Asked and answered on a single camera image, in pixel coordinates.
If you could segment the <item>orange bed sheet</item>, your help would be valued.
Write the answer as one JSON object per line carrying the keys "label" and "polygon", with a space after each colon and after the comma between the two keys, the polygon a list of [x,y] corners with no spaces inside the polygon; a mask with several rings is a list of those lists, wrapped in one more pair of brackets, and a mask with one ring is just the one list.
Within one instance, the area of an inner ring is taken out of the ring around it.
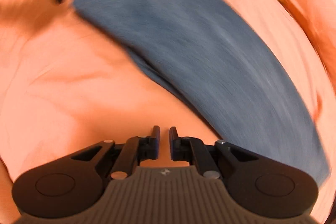
{"label": "orange bed sheet", "polygon": [[[331,174],[312,215],[323,222],[335,193],[335,94],[303,30],[277,0],[225,0],[278,57],[318,129]],[[147,78],[112,39],[68,3],[1,0],[1,223],[19,212],[13,181],[35,166],[105,139],[161,128],[157,166],[171,166],[168,130],[213,143],[185,104]]]}

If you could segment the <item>blue denim jeans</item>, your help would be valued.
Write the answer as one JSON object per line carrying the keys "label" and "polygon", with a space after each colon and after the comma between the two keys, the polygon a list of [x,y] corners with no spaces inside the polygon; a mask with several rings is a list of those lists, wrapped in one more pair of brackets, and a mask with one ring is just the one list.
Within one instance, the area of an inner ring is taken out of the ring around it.
{"label": "blue denim jeans", "polygon": [[329,165],[311,116],[276,56],[223,0],[75,0],[153,81],[224,140],[305,171]]}

